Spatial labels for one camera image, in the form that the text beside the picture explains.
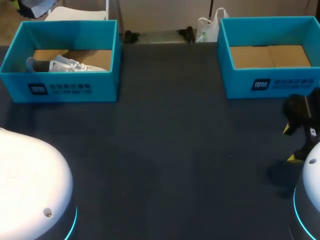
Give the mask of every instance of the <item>black clamp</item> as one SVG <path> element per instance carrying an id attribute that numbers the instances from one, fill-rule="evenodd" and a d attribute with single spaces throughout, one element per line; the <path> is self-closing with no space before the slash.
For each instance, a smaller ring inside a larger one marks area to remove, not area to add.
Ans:
<path id="1" fill-rule="evenodd" d="M 320 88 L 315 88 L 308 96 L 290 95 L 282 110 L 288 120 L 283 134 L 291 136 L 301 126 L 305 134 L 304 145 L 294 151 L 288 161 L 304 162 L 310 151 L 320 142 Z"/>

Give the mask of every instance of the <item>blue led light ring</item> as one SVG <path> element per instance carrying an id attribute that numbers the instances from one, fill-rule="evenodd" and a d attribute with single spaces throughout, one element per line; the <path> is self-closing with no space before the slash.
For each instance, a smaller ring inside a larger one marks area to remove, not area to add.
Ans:
<path id="1" fill-rule="evenodd" d="M 314 236 L 312 236 L 311 233 L 306 229 L 306 227 L 304 226 L 304 224 L 302 223 L 302 221 L 300 220 L 300 217 L 298 215 L 298 212 L 297 212 L 297 209 L 296 209 L 296 189 L 294 189 L 294 193 L 293 193 L 293 207 L 294 207 L 295 215 L 298 218 L 299 223 L 301 224 L 301 226 L 304 229 L 304 231 L 309 235 L 310 238 L 312 238 L 313 240 L 316 240 L 314 238 Z"/>
<path id="2" fill-rule="evenodd" d="M 76 225 L 76 221 L 77 221 L 77 216 L 78 216 L 78 208 L 75 207 L 75 216 L 74 216 L 74 220 L 73 220 L 73 224 L 72 224 L 72 227 L 68 233 L 68 235 L 65 237 L 64 240 L 68 240 L 68 238 L 70 237 L 70 235 L 72 234 L 74 228 L 75 228 L 75 225 Z"/>

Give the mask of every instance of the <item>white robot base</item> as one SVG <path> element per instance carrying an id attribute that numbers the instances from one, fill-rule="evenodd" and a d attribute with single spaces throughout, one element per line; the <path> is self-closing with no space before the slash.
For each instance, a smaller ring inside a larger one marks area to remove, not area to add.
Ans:
<path id="1" fill-rule="evenodd" d="M 320 239 L 320 143 L 306 158 L 295 187 L 289 230 L 293 240 Z"/>
<path id="2" fill-rule="evenodd" d="M 78 209 L 70 168 L 50 144 L 0 128 L 0 239 L 71 240 Z"/>

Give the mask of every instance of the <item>printed logo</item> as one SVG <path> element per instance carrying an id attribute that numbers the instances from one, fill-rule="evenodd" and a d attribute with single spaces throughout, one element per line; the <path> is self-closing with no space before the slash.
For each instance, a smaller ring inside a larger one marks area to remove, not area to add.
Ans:
<path id="1" fill-rule="evenodd" d="M 264 78 L 264 79 L 256 79 L 253 82 L 252 91 L 255 90 L 267 90 L 269 87 L 270 79 L 269 78 Z"/>
<path id="2" fill-rule="evenodd" d="M 32 95 L 48 95 L 46 86 L 43 83 L 29 83 L 28 87 Z"/>

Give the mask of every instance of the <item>blue box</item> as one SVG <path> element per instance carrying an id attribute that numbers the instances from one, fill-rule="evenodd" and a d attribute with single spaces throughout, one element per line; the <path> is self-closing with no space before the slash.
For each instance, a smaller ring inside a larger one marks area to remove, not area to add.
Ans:
<path id="1" fill-rule="evenodd" d="M 273 45 L 302 45 L 312 67 L 235 68 L 230 47 Z M 228 99 L 308 95 L 319 87 L 320 25 L 313 16 L 223 18 L 217 46 Z"/>
<path id="2" fill-rule="evenodd" d="M 112 50 L 110 71 L 26 72 L 35 50 Z M 121 42 L 117 21 L 24 21 L 6 53 L 0 78 L 15 103 L 115 102 Z M 54 86 L 75 86 L 57 90 Z"/>

